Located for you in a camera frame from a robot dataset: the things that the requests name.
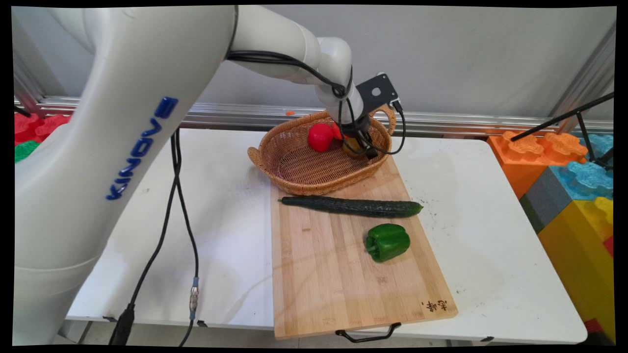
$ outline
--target cable connector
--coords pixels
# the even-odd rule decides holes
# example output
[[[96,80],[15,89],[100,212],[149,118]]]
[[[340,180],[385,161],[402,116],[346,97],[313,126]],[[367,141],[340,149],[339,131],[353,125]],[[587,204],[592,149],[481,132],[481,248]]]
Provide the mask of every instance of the cable connector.
[[[135,304],[129,303],[122,315],[118,318],[116,327],[109,339],[109,345],[126,345],[135,321]]]
[[[190,290],[190,320],[196,318],[196,309],[198,306],[198,277],[194,277],[192,290]]]
[[[391,104],[398,113],[401,114],[401,112],[403,112],[403,108],[401,107],[401,101],[399,100],[399,98],[392,101]]]

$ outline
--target cutting board handle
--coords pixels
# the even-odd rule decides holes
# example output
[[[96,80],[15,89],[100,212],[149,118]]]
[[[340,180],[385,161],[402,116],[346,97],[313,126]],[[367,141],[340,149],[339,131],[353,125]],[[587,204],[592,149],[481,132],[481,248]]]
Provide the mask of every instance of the cutting board handle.
[[[395,331],[395,329],[398,328],[399,326],[401,326],[401,322],[394,323],[394,324],[391,325],[391,328],[388,330],[388,333],[385,336],[366,337],[365,339],[355,339],[355,338],[349,336],[347,331],[345,331],[345,330],[337,330],[336,334],[338,336],[345,337],[346,339],[350,340],[353,343],[370,342],[370,341],[373,341],[373,340],[385,340],[387,338],[390,338],[390,336],[393,334],[392,332]]]

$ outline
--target cucumber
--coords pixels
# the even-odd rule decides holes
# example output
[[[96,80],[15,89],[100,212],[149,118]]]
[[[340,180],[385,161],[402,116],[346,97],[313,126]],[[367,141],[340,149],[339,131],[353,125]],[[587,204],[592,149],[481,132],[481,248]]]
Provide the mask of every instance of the cucumber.
[[[325,196],[285,196],[279,201],[284,205],[312,210],[380,218],[410,217],[423,208],[418,202],[412,201],[349,200]]]

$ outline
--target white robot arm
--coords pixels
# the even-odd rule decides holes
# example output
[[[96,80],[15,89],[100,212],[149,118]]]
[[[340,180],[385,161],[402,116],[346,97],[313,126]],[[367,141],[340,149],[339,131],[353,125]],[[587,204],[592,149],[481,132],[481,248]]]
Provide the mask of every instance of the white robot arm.
[[[14,345],[53,340],[127,201],[229,50],[282,53],[350,82],[346,42],[316,38],[260,6],[53,12],[95,60],[68,126],[15,165]],[[351,122],[346,107],[337,114],[346,102],[302,68],[240,65],[316,85],[332,118]],[[352,82],[346,98],[360,114]]]

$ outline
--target red tomato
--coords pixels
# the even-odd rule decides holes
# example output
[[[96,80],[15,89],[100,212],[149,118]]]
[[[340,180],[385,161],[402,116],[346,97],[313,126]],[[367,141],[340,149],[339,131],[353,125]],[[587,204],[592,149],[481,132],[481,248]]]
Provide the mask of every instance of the red tomato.
[[[325,152],[333,140],[332,128],[327,124],[316,124],[310,128],[308,144],[317,152]]]

